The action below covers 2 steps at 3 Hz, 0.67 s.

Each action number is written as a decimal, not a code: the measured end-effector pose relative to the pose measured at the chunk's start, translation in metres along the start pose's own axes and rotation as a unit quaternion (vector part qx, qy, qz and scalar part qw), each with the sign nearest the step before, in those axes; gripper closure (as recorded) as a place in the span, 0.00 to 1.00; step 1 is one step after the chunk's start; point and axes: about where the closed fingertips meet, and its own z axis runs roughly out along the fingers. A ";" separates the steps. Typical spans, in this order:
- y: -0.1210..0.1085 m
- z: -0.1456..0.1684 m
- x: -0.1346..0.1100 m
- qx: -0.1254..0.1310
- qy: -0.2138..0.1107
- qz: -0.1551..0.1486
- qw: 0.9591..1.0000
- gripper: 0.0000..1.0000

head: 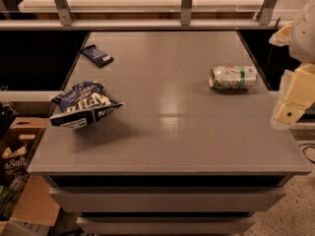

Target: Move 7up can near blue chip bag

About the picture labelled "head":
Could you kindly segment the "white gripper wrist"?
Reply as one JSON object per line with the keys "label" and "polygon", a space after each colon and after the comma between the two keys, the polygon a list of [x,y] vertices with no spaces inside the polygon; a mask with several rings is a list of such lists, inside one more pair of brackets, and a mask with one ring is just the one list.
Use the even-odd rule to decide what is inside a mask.
{"label": "white gripper wrist", "polygon": [[285,70],[270,125],[276,130],[292,127],[315,103],[315,0],[309,0],[294,19],[274,33],[269,43],[289,45],[291,57],[303,62]]}

